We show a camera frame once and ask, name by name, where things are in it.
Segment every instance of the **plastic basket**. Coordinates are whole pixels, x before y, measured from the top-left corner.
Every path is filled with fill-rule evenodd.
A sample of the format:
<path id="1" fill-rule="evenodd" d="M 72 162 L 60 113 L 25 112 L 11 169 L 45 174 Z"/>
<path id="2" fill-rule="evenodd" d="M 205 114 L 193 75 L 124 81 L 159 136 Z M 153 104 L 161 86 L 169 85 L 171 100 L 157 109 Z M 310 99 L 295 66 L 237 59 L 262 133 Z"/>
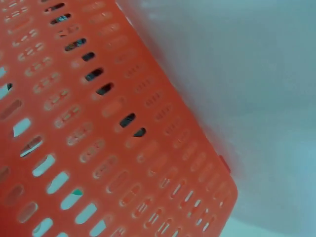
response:
<path id="1" fill-rule="evenodd" d="M 0 0 L 3 237 L 217 237 L 225 164 L 113 0 Z"/>

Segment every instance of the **slotted pattern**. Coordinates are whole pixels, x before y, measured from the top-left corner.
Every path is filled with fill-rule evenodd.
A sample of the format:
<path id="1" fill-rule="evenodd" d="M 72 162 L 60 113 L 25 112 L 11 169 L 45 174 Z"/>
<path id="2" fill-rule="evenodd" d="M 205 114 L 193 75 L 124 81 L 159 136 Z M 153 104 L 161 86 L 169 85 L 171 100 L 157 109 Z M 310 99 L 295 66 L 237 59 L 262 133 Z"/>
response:
<path id="1" fill-rule="evenodd" d="M 0 19 L 2 236 L 219 236 L 236 186 L 113 0 L 0 0 Z"/>

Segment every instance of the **white wall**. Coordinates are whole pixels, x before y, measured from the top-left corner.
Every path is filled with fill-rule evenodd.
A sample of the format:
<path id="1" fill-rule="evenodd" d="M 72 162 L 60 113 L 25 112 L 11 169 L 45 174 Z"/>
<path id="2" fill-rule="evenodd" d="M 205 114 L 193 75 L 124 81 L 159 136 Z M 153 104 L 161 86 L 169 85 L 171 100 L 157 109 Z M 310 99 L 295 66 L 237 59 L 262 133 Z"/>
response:
<path id="1" fill-rule="evenodd" d="M 316 1 L 121 2 L 230 164 L 233 217 L 316 236 Z"/>
<path id="2" fill-rule="evenodd" d="M 228 220 L 220 237 L 288 237 L 283 234 L 273 233 L 256 226 L 245 224 L 239 220 L 231 218 Z"/>

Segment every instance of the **oval slot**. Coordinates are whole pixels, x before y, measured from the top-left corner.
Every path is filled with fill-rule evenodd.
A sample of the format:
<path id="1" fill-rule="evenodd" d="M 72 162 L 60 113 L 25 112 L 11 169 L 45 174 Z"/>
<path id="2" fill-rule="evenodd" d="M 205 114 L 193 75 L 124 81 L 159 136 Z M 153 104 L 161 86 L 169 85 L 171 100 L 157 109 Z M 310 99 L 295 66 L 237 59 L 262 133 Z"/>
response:
<path id="1" fill-rule="evenodd" d="M 53 226 L 53 220 L 46 218 L 32 232 L 33 237 L 42 237 Z"/>
<path id="2" fill-rule="evenodd" d="M 68 174 L 66 174 L 65 172 L 61 172 L 53 179 L 53 181 L 46 190 L 47 193 L 54 194 L 67 182 L 68 179 Z"/>
<path id="3" fill-rule="evenodd" d="M 40 136 L 33 138 L 21 151 L 20 157 L 25 157 L 29 153 L 36 150 L 43 144 L 43 140 Z"/>
<path id="4" fill-rule="evenodd" d="M 16 185 L 6 196 L 4 204 L 7 206 L 13 206 L 21 195 L 24 193 L 24 188 L 21 184 Z"/>
<path id="5" fill-rule="evenodd" d="M 90 236 L 91 237 L 97 237 L 99 236 L 105 229 L 106 229 L 106 224 L 104 220 L 101 220 L 96 224 L 93 229 L 90 231 Z"/>
<path id="6" fill-rule="evenodd" d="M 103 72 L 104 72 L 104 70 L 102 68 L 95 69 L 91 73 L 87 74 L 85 76 L 85 79 L 87 81 L 92 81 L 93 79 L 95 79 L 98 76 L 100 76 L 101 74 L 103 74 Z"/>
<path id="7" fill-rule="evenodd" d="M 0 78 L 2 78 L 5 75 L 6 71 L 4 67 L 0 67 Z"/>
<path id="8" fill-rule="evenodd" d="M 67 13 L 65 15 L 59 16 L 59 17 L 51 20 L 50 24 L 55 25 L 55 24 L 58 24 L 60 22 L 67 21 L 70 17 L 71 17 L 71 14 Z"/>
<path id="9" fill-rule="evenodd" d="M 23 208 L 23 210 L 18 215 L 18 221 L 20 223 L 27 222 L 33 214 L 37 211 L 38 205 L 35 202 L 29 203 L 26 207 Z"/>
<path id="10" fill-rule="evenodd" d="M 60 9 L 60 8 L 62 8 L 62 7 L 64 7 L 64 6 L 65 6 L 65 4 L 64 4 L 63 2 L 61 2 L 61 3 L 59 3 L 59 4 L 56 4 L 56 5 L 54 5 L 54 6 L 51 6 L 51 7 L 47 8 L 47 9 L 45 9 L 45 12 L 52 12 L 52 11 L 55 11 L 55 10 L 57 10 L 57 9 Z"/>
<path id="11" fill-rule="evenodd" d="M 85 43 L 87 43 L 87 40 L 85 38 L 78 39 L 75 42 L 72 42 L 69 45 L 67 45 L 65 47 L 65 51 L 66 52 L 72 51 L 76 48 L 83 46 Z"/>
<path id="12" fill-rule="evenodd" d="M 56 237 L 68 237 L 68 235 L 66 233 L 60 233 L 58 236 Z"/>
<path id="13" fill-rule="evenodd" d="M 146 129 L 142 127 L 134 134 L 133 137 L 143 137 L 145 136 L 146 132 L 147 132 Z"/>
<path id="14" fill-rule="evenodd" d="M 7 83 L 0 88 L 0 100 L 9 93 L 12 87 L 13 87 L 12 83 Z"/>
<path id="15" fill-rule="evenodd" d="M 81 190 L 79 189 L 74 190 L 62 201 L 60 205 L 61 209 L 68 210 L 72 208 L 82 196 L 83 196 L 83 192 Z"/>
<path id="16" fill-rule="evenodd" d="M 7 179 L 10 174 L 10 169 L 8 166 L 4 166 L 0 169 L 0 183 Z"/>
<path id="17" fill-rule="evenodd" d="M 134 113 L 129 114 L 126 116 L 119 124 L 121 127 L 125 128 L 129 126 L 134 120 L 136 119 L 136 115 Z"/>
<path id="18" fill-rule="evenodd" d="M 43 159 L 37 167 L 33 170 L 32 174 L 35 177 L 39 177 L 44 174 L 54 163 L 55 158 L 53 155 L 48 155 L 45 159 Z"/>
<path id="19" fill-rule="evenodd" d="M 94 204 L 89 204 L 75 219 L 75 223 L 81 225 L 85 223 L 95 212 L 97 207 Z"/>
<path id="20" fill-rule="evenodd" d="M 14 127 L 13 127 L 13 137 L 20 136 L 22 133 L 24 133 L 29 127 L 31 126 L 31 121 L 28 118 L 24 118 L 21 121 L 19 121 Z"/>
<path id="21" fill-rule="evenodd" d="M 0 120 L 4 120 L 4 119 L 8 118 L 11 114 L 13 114 L 21 106 L 22 106 L 22 102 L 20 100 L 15 100 L 5 110 L 2 111 L 2 113 L 0 114 Z"/>
<path id="22" fill-rule="evenodd" d="M 108 83 L 104 85 L 103 87 L 99 88 L 96 92 L 99 95 L 105 95 L 106 93 L 110 92 L 112 88 L 114 87 L 113 83 Z"/>
<path id="23" fill-rule="evenodd" d="M 88 62 L 94 57 L 95 57 L 95 53 L 94 52 L 89 52 L 89 53 L 86 53 L 84 56 L 82 56 L 82 59 L 83 59 L 84 62 Z"/>

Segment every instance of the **orange plastic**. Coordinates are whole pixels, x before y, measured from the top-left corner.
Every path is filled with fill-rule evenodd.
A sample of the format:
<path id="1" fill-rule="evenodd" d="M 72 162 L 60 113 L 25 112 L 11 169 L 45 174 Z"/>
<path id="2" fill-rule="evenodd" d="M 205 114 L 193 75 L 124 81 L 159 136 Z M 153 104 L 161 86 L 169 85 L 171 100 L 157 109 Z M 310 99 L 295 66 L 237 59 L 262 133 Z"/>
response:
<path id="1" fill-rule="evenodd" d="M 219 236 L 236 186 L 114 0 L 0 0 L 0 32 L 1 236 L 46 218 L 45 237 L 88 237 L 100 220 L 105 237 Z"/>

